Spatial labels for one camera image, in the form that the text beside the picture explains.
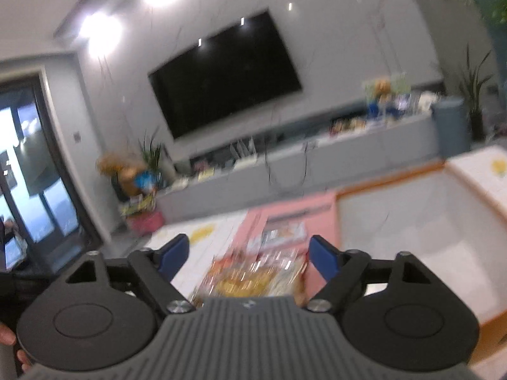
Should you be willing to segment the person left hand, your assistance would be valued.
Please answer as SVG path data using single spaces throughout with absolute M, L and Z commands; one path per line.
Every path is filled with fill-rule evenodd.
M 13 346 L 16 360 L 21 365 L 23 373 L 32 368 L 32 363 L 23 349 L 17 346 L 16 334 L 4 323 L 0 323 L 0 341 L 2 345 Z

